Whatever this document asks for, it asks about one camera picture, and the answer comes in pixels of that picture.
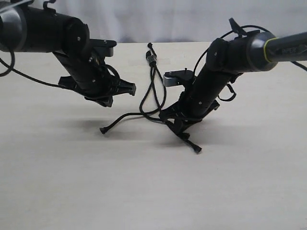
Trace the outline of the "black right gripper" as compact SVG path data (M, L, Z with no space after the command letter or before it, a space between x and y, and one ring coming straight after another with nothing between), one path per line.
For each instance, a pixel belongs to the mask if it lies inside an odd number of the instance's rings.
M188 112L184 112L184 109L180 107L180 103L183 102L185 93L182 92L177 102L173 103L166 109L163 109L159 113L159 118L168 126L168 128L181 140L187 141L190 137L189 133L185 133L185 130L190 126L201 122L210 112L216 111L220 104L214 100L209 107L200 116L188 115Z

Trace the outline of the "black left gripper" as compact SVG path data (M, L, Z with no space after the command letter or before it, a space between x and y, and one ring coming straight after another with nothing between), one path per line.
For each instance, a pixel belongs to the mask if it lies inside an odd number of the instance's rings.
M136 93L135 83L122 80L118 72L108 64L100 66L64 66L69 76L60 77L58 85L82 95L86 100L102 107L111 107L113 96Z

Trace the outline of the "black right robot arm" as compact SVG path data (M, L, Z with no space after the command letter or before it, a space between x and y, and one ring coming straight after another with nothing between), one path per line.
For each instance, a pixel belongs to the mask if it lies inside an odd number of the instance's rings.
M185 130L217 110L222 89L243 73L272 70L279 62L307 59L307 34L277 38L270 32L248 33L232 41L215 39L198 75L191 70L166 72L166 87L182 85L179 100L160 112L159 117L179 138L188 141Z

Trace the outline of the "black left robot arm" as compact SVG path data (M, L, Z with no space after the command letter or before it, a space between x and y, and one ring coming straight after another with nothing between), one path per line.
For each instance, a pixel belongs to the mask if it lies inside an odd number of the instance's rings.
M92 39L87 24L61 14L43 2L41 9L30 0L1 1L0 49L11 55L21 52L52 53L68 72L57 86L74 91L86 100L111 107L115 95L136 92L105 62L113 56L114 40Z

